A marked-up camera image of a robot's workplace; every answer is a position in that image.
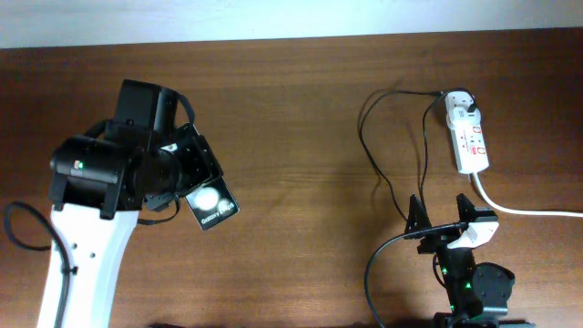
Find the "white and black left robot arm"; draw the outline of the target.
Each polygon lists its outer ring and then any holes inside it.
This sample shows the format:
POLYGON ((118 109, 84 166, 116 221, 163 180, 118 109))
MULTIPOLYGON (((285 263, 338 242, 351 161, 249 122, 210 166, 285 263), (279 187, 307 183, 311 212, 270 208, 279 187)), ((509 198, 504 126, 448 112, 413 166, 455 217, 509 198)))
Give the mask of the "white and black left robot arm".
POLYGON ((52 235, 40 327, 106 327, 118 273, 143 209, 185 200, 193 213, 221 199, 222 177, 188 99, 126 79, 115 115, 68 138, 50 160, 52 235))

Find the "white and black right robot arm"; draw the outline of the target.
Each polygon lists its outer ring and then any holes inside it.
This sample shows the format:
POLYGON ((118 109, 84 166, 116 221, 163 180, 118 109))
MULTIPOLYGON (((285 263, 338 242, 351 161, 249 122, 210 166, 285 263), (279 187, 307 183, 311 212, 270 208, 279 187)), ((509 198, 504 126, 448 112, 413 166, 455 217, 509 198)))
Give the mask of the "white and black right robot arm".
POLYGON ((456 196, 459 221, 433 226, 422 202, 410 197, 405 234, 420 241, 417 252, 434 256, 434 273, 442 277, 449 313, 436 313, 433 327, 498 327, 508 313, 515 274, 492 263, 477 263, 473 250, 488 243, 499 227, 488 207, 456 196))

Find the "black Galaxy flip phone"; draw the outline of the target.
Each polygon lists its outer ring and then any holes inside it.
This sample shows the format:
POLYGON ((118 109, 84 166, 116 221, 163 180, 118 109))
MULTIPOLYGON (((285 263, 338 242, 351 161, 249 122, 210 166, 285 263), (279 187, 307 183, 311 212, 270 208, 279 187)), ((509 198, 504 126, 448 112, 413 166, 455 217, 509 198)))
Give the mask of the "black Galaxy flip phone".
POLYGON ((218 177, 194 189, 185 199, 193 216, 204 231, 240 211, 240 207, 223 177, 218 177))

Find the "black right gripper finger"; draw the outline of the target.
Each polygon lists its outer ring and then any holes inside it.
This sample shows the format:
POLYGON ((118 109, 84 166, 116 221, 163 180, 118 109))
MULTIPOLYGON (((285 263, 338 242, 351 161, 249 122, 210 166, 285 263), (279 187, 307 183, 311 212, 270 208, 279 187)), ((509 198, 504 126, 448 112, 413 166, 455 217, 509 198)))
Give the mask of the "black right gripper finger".
POLYGON ((431 227, 424 205, 415 194, 412 194, 409 198, 409 212, 404 229, 408 237, 405 239, 422 239, 425 236, 424 230, 431 227))
POLYGON ((464 193, 456 196, 456 203, 460 222, 470 223, 476 220, 475 205, 464 193))

